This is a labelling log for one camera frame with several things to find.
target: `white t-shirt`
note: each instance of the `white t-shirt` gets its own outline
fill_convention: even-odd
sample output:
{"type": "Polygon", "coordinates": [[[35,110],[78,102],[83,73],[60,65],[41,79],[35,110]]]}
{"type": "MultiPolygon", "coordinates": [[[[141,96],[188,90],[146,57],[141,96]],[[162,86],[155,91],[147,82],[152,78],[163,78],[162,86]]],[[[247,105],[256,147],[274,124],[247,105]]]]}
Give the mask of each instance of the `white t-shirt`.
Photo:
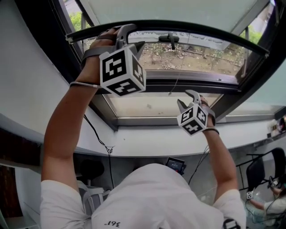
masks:
{"type": "Polygon", "coordinates": [[[141,167],[114,188],[90,216],[81,197],[56,181],[41,183],[42,229],[235,229],[246,227],[238,190],[224,193],[213,206],[202,203],[174,170],[158,164],[141,167]]]}
{"type": "Polygon", "coordinates": [[[280,214],[286,210],[286,195],[278,197],[275,201],[270,201],[264,204],[265,213],[280,214]]]}

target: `dirt ground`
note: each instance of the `dirt ground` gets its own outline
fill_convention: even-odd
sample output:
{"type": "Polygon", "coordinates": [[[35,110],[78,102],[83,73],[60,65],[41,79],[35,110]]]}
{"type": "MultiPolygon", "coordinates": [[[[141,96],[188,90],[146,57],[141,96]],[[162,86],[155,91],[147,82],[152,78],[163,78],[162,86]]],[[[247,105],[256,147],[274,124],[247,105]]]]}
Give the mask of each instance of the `dirt ground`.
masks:
{"type": "Polygon", "coordinates": [[[139,62],[145,69],[178,69],[235,75],[243,65],[243,50],[226,49],[219,53],[210,48],[158,48],[147,44],[139,62]]]}

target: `black chair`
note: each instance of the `black chair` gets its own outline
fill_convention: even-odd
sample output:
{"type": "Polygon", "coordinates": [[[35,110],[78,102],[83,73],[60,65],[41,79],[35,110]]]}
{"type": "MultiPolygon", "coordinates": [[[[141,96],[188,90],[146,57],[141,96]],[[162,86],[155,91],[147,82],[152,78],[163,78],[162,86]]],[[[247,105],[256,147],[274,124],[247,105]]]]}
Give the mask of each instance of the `black chair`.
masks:
{"type": "Polygon", "coordinates": [[[272,151],[275,162],[275,178],[279,178],[285,174],[286,159],[284,150],[275,148],[272,151]]]}
{"type": "Polygon", "coordinates": [[[265,170],[262,157],[253,161],[246,169],[248,191],[253,191],[265,179],[265,170]]]}
{"type": "Polygon", "coordinates": [[[256,188],[258,185],[264,184],[266,182],[269,182],[269,180],[265,179],[265,170],[264,170],[264,163],[262,157],[272,153],[275,163],[275,177],[274,179],[280,179],[285,174],[285,167],[286,167],[286,158],[285,153],[282,148],[274,148],[273,150],[264,153],[264,154],[247,154],[252,156],[252,160],[243,162],[236,167],[239,167],[240,170],[240,176],[242,180],[242,188],[241,190],[248,189],[248,191],[252,191],[254,188],[256,188]],[[246,169],[246,176],[248,181],[248,187],[244,186],[244,181],[242,177],[241,172],[241,166],[248,164],[252,162],[246,169]]]}
{"type": "Polygon", "coordinates": [[[85,185],[91,185],[90,182],[96,177],[104,173],[104,166],[101,161],[84,160],[80,165],[80,173],[82,175],[82,182],[85,185]]]}

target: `chair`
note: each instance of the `chair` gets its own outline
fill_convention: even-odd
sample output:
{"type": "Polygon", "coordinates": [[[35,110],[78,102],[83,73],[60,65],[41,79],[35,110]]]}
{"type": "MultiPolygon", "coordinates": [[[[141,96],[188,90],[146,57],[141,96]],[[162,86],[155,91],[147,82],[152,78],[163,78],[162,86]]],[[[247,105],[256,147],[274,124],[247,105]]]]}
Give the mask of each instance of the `chair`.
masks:
{"type": "Polygon", "coordinates": [[[110,191],[105,191],[100,187],[86,186],[82,181],[77,181],[81,201],[84,206],[85,214],[91,216],[93,212],[103,203],[103,197],[110,191]]]}
{"type": "Polygon", "coordinates": [[[286,159],[284,150],[275,148],[272,150],[272,155],[275,162],[275,178],[279,178],[285,174],[286,159]]]}
{"type": "Polygon", "coordinates": [[[100,161],[84,160],[80,165],[80,173],[82,178],[87,180],[90,186],[91,180],[101,176],[104,173],[104,166],[100,161]]]}
{"type": "Polygon", "coordinates": [[[241,190],[248,189],[248,191],[253,191],[254,188],[257,186],[264,184],[266,182],[269,182],[269,180],[265,179],[265,170],[264,170],[264,163],[262,157],[272,153],[275,163],[275,177],[274,179],[280,179],[285,174],[285,167],[286,167],[286,158],[285,153],[282,148],[274,148],[273,150],[264,153],[264,154],[253,154],[249,153],[247,155],[252,156],[252,160],[243,162],[239,165],[236,165],[236,167],[240,170],[240,176],[242,180],[242,188],[241,190]],[[252,162],[246,169],[246,176],[248,181],[248,187],[244,186],[244,181],[242,177],[242,171],[241,166],[245,165],[247,163],[252,162]]]}
{"type": "Polygon", "coordinates": [[[262,157],[252,162],[246,169],[248,191],[253,191],[265,178],[265,170],[262,157]]]}

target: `person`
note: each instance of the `person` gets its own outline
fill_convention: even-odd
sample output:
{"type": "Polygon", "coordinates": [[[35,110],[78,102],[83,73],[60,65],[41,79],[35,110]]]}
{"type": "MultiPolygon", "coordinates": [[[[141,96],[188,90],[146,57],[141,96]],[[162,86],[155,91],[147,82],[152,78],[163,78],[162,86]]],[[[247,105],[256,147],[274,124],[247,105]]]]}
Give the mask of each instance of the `person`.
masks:
{"type": "MultiPolygon", "coordinates": [[[[116,30],[112,28],[103,34],[116,34],[116,30]]],[[[113,45],[112,40],[99,39],[91,48],[110,45],[113,45]]],[[[99,85],[99,70],[98,56],[89,57],[76,81],[99,85]]],[[[96,91],[87,86],[70,87],[48,123],[41,182],[42,229],[246,228],[236,166],[216,131],[203,133],[217,181],[213,206],[198,200],[176,171],[164,165],[150,164],[129,174],[92,216],[87,216],[77,186],[73,152],[85,110],[96,91]]],[[[207,125],[213,127],[211,117],[208,117],[207,125]]]]}
{"type": "Polygon", "coordinates": [[[274,195],[277,196],[277,198],[274,201],[269,201],[264,204],[262,204],[259,201],[256,201],[254,199],[250,199],[249,202],[257,209],[260,209],[264,211],[264,215],[269,214],[282,214],[286,210],[286,189],[283,187],[282,189],[279,188],[272,188],[271,190],[274,193],[274,195]]]}

